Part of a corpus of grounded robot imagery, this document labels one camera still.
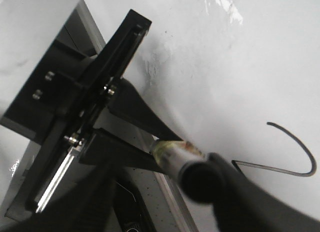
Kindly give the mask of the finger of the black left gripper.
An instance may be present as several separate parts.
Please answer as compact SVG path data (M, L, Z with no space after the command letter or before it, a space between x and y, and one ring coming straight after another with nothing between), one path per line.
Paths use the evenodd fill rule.
M98 165L103 161L118 167L130 167L163 173L154 157L105 129L93 129L83 146L80 163Z
M108 87L108 110L111 114L133 124L164 141L180 141L174 133L146 104L136 88L126 79L117 80Z

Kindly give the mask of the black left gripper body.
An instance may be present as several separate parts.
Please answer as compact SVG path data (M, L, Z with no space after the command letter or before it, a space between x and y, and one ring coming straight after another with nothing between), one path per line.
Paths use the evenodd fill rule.
M0 120L40 146L7 218L24 221L46 209L151 24L130 10L96 58L59 40L45 52Z

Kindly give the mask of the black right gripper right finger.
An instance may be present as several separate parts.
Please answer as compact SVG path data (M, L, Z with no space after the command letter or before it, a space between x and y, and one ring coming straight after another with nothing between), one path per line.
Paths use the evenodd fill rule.
M217 153L208 162L220 185L213 213L221 232L318 232L320 222L286 205L236 171Z

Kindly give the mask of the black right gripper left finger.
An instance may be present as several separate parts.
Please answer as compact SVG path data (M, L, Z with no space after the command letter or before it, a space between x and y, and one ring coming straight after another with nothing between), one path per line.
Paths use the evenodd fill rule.
M110 217L116 190L116 168L99 164L87 177L43 212L5 232L102 232Z

